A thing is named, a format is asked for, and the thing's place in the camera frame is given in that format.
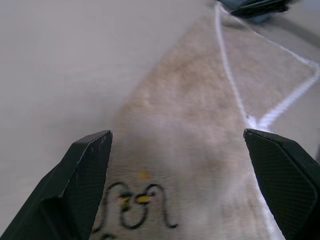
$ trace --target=yellow marking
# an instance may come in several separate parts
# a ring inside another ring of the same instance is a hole
[[[149,196],[140,196],[136,199],[136,201],[140,204],[148,203],[150,201]]]
[[[149,179],[150,176],[147,171],[142,171],[142,172],[140,172],[139,178],[140,179]]]
[[[130,197],[124,197],[121,199],[121,205],[127,205],[129,202]]]

